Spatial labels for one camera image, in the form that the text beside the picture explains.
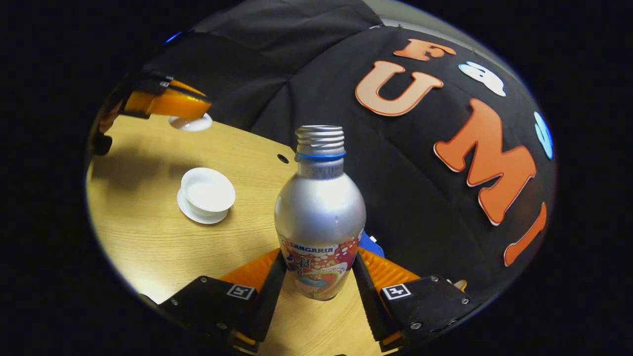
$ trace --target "white cup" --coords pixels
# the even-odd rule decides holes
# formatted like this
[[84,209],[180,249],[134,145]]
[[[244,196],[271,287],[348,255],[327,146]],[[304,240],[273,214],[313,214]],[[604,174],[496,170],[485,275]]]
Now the white cup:
[[227,216],[234,203],[235,188],[222,173],[199,167],[182,176],[179,206],[190,219],[215,224]]

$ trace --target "blue plastic ring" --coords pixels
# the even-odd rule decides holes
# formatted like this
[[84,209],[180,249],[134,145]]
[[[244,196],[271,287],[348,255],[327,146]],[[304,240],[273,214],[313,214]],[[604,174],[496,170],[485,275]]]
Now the blue plastic ring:
[[331,161],[340,160],[341,158],[343,158],[345,154],[346,152],[343,152],[340,155],[325,156],[325,155],[304,155],[302,153],[297,153],[297,157],[300,160],[308,160],[308,161],[314,161],[314,162],[331,162]]

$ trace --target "sangaria logo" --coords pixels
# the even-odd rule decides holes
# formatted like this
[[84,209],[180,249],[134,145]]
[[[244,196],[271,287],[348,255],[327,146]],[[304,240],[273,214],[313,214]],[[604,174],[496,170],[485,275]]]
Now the sangaria logo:
[[334,250],[336,249],[336,245],[326,246],[326,247],[308,247],[308,246],[297,245],[296,243],[290,243],[290,246],[292,246],[292,248],[297,253],[301,253],[301,254],[303,253],[333,253]]

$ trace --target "bottle neck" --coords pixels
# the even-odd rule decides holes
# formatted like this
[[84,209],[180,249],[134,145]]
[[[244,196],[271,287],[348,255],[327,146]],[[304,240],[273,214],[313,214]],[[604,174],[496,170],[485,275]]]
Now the bottle neck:
[[300,160],[297,175],[324,181],[340,177],[343,175],[343,158],[331,162]]

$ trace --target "bottle label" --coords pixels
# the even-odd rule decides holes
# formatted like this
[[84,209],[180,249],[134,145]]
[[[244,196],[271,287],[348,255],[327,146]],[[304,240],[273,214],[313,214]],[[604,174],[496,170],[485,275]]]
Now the bottle label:
[[363,232],[338,244],[306,246],[279,234],[279,242],[288,269],[294,274],[300,292],[316,299],[328,299],[342,286],[352,267]]

